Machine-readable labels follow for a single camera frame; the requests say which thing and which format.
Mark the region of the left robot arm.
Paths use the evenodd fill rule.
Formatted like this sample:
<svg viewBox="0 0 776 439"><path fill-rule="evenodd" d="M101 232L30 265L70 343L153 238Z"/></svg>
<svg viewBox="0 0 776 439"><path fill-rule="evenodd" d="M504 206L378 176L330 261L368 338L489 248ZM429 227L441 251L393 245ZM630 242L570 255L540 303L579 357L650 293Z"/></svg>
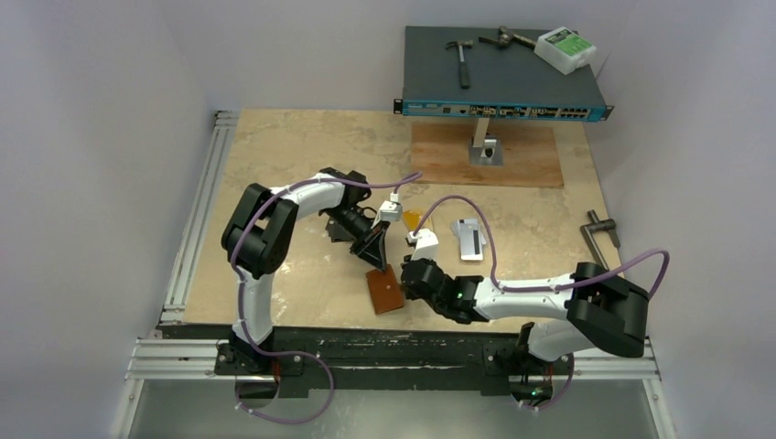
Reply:
<svg viewBox="0 0 776 439"><path fill-rule="evenodd" d="M249 373L260 374L282 351L273 343L271 298L275 272L286 260L296 223L327 215L345 234L350 253L379 273L388 267L385 220L365 215L361 202L373 186L356 171L324 168L312 178L285 187L248 186L221 237L221 246L237 277L237 320L230 345Z"/></svg>

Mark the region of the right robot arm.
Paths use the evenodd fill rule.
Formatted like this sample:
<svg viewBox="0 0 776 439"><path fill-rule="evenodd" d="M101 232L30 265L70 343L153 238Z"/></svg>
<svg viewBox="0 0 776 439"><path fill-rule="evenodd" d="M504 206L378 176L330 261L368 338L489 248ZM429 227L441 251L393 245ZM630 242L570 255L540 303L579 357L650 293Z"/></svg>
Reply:
<svg viewBox="0 0 776 439"><path fill-rule="evenodd" d="M593 262L557 277L497 283L479 275L452 277L429 259L407 260L400 283L409 300L461 325L531 317L513 358L527 372L588 348L622 358L644 352L649 293Z"/></svg>

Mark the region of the brown leather card holder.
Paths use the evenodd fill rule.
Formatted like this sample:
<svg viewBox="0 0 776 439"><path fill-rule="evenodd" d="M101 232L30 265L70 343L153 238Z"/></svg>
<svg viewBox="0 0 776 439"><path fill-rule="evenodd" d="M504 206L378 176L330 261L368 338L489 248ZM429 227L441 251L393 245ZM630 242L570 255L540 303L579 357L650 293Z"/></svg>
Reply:
<svg viewBox="0 0 776 439"><path fill-rule="evenodd" d="M365 274L372 308L376 315L382 315L404 307L404 294L391 264L384 271L377 269Z"/></svg>

